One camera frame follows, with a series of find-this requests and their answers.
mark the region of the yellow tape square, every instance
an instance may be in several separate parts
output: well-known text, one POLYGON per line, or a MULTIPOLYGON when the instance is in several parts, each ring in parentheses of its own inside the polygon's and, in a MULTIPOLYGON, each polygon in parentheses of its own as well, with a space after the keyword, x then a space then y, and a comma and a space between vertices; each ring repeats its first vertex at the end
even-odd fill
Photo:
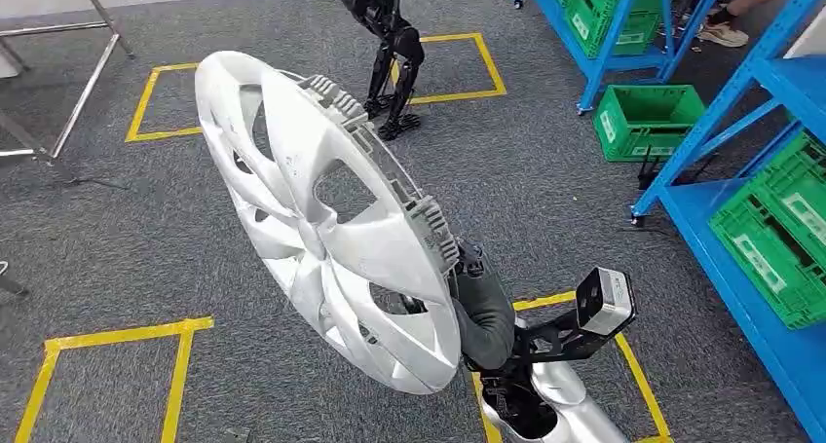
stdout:
MULTIPOLYGON (((561 294, 551 295, 549 297, 541 297, 534 300, 521 300, 518 302, 514 302, 513 309, 517 312, 522 312, 525 310, 538 309, 540 307, 548 307, 551 305, 561 304, 565 302, 572 302, 576 300, 576 298, 576 292, 571 290, 568 292, 563 292, 561 294)), ((640 440, 637 440, 636 443, 674 443, 674 440, 671 439, 671 431, 668 429, 668 425, 665 423, 665 417, 662 416, 662 411, 660 411, 659 409, 657 399, 654 397, 654 392, 651 391, 651 386, 648 384, 648 380, 646 379, 645 374, 643 373, 642 367, 640 367, 640 363, 637 361, 637 357, 631 350, 631 346, 628 344, 628 341, 625 340, 625 336, 623 336, 622 333, 617 333, 617 336, 614 337, 614 340, 617 341, 617 346, 619 347, 619 350, 622 352, 622 356, 625 357, 625 361, 628 363, 628 367, 631 369, 631 373, 634 375, 634 381, 637 383, 637 387, 640 389, 640 393, 642 393, 646 406, 648 407, 648 410, 651 413, 651 418, 654 421, 654 425, 657 427, 658 435, 642 438, 640 440)), ((482 383, 479 380, 479 374, 472 373, 472 379, 473 390, 475 391, 477 402, 479 402, 479 405, 481 406, 480 401, 482 399, 482 383)), ((485 431, 485 438, 487 440, 487 443, 502 443, 502 435, 493 426, 493 424, 491 424, 491 422, 488 421, 484 413, 481 412, 481 408, 479 409, 479 411, 482 416, 482 425, 485 431)))
MULTIPOLYGON (((410 104, 429 104, 433 102, 445 102, 448 100, 479 99, 481 97, 495 97, 497 95, 507 94, 505 84, 502 82, 502 77, 499 75, 499 70, 496 69, 496 65, 493 62, 493 58, 491 57, 487 46, 485 46, 485 41, 482 39, 481 33, 469 32, 467 34, 448 34, 444 36, 430 36, 422 37, 420 40, 422 42, 445 42, 460 41, 466 39, 471 39, 475 44, 476 48, 479 50, 479 55, 482 57, 482 61, 484 61, 485 63, 488 75, 490 76, 490 79, 493 82, 494 89, 485 91, 455 92, 451 94, 422 95, 410 99, 410 104)), ((394 83, 398 81, 398 65, 396 65, 395 62, 393 62, 393 67, 391 68, 391 77, 393 78, 394 83)))
POLYGON ((20 419, 18 433, 15 436, 15 443, 28 443, 31 437, 31 432, 37 421, 37 415, 40 413, 40 406, 46 397, 46 388, 49 387, 49 382, 52 380, 52 373, 57 366, 60 351, 105 346, 129 341, 144 341, 177 335, 179 336, 178 350, 172 371, 169 398, 167 399, 167 411, 164 416, 164 426, 161 430, 161 443, 173 443, 177 435, 178 419, 183 402, 183 385, 184 382, 186 382, 186 371, 189 366, 192 336, 195 331, 209 329, 213 324, 212 317, 207 316, 194 319, 187 318, 176 323, 160 324, 157 326, 143 326, 119 331, 104 331, 101 333, 47 340, 44 343, 46 358, 43 359, 43 365, 40 366, 37 380, 34 382, 28 403, 23 410, 23 417, 20 419))
POLYGON ((132 141, 151 141, 153 139, 164 139, 172 136, 185 136, 187 134, 198 134, 201 132, 201 127, 192 127, 189 129, 174 129, 171 131, 151 131, 141 133, 139 131, 140 124, 143 122, 143 114, 146 113, 146 106, 149 105, 149 98, 152 97, 152 90, 155 89, 155 84, 158 83, 158 77, 165 71, 172 70, 189 70, 198 68, 198 63, 178 63, 176 65, 162 65, 152 68, 149 73, 149 79, 146 80, 146 86, 143 88, 143 94, 140 95, 140 100, 137 102, 137 108, 131 118, 131 125, 127 131, 126 142, 132 141))

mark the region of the blue metal shelf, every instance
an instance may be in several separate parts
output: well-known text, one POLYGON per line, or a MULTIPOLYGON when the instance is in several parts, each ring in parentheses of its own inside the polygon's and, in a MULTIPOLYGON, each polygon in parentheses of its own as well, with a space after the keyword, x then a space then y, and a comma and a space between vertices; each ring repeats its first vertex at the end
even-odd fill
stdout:
POLYGON ((754 78, 826 142, 826 55, 755 59, 754 78))
POLYGON ((780 58, 820 0, 790 0, 749 52, 695 126, 665 163, 648 190, 631 207, 634 220, 660 201, 800 423, 815 442, 826 442, 826 323, 789 330, 757 287, 708 227, 712 214, 750 175, 806 127, 826 142, 826 56, 780 58), (722 131, 718 126, 742 95, 760 83, 772 96, 722 131), (737 178, 673 186, 686 167, 708 155, 783 105, 799 120, 784 130, 740 171, 737 178))
POLYGON ((826 323, 786 328, 708 227, 711 215, 745 181, 668 187, 660 201, 809 436, 826 441, 826 323))
MULTIPOLYGON (((577 107, 580 113, 591 110, 593 101, 602 86, 603 76, 607 71, 639 70, 644 68, 656 68, 657 74, 652 78, 643 80, 647 84, 665 83, 674 73, 677 64, 688 50, 694 35, 699 29, 704 14, 711 8, 715 0, 700 0, 694 10, 694 15, 685 26, 682 36, 674 39, 670 34, 665 38, 665 50, 656 47, 649 47, 641 55, 611 55, 611 50, 622 32, 625 19, 631 10, 633 0, 619 0, 614 9, 614 18, 611 26, 605 35, 603 45, 596 58, 588 58, 582 47, 574 37, 568 22, 565 20, 565 13, 558 0, 535 0, 539 5, 548 23, 556 31, 562 43, 571 53, 577 66, 587 79, 585 91, 582 93, 577 107)), ((663 17, 665 32, 672 32, 671 26, 671 0, 662 0, 662 12, 669 14, 663 17)))
MULTIPOLYGON (((571 26, 565 20, 565 11, 559 4, 559 0, 535 0, 545 17, 550 23, 556 35, 568 48, 568 52, 582 71, 593 70, 598 61, 596 58, 588 58, 582 51, 582 46, 574 37, 571 26)), ((606 63, 606 70, 637 70, 641 68, 660 68, 667 61, 668 56, 656 47, 650 47, 642 55, 610 56, 606 63)))

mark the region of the robot leg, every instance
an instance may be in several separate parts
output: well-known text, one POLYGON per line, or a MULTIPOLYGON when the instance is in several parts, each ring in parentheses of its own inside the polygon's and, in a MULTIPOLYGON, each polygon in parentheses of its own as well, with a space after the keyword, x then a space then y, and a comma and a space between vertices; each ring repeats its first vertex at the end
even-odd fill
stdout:
POLYGON ((419 74, 419 66, 425 61, 425 51, 419 40, 419 31, 403 20, 400 25, 403 27, 394 35, 394 51, 402 55, 405 61, 398 71, 398 81, 395 83, 388 119, 378 131, 379 137, 388 141, 420 124, 418 116, 401 112, 413 93, 413 84, 419 74))
POLYGON ((364 101, 364 110, 370 119, 374 119, 381 111, 390 107, 393 94, 381 94, 390 76, 390 67, 393 64, 393 49, 387 42, 382 41, 376 52, 376 61, 373 62, 373 74, 370 76, 370 88, 367 100, 364 101))

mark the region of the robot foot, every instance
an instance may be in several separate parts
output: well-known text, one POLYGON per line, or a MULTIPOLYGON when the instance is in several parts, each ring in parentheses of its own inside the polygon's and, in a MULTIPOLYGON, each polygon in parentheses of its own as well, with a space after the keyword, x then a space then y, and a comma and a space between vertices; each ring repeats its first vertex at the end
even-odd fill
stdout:
POLYGON ((393 103, 392 94, 382 94, 375 99, 367 99, 364 101, 364 111, 367 112, 367 118, 372 120, 379 116, 393 103))
POLYGON ((379 137, 385 141, 393 141, 400 134, 409 129, 414 129, 422 123, 416 114, 404 114, 395 122, 387 121, 379 127, 379 137))

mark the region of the shelf caster wheel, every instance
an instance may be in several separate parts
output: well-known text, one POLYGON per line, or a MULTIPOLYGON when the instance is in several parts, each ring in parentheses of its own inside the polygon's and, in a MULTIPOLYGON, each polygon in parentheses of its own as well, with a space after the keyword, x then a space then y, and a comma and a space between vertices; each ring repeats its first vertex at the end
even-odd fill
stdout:
POLYGON ((637 229, 645 227, 645 216, 631 216, 631 225, 637 229))

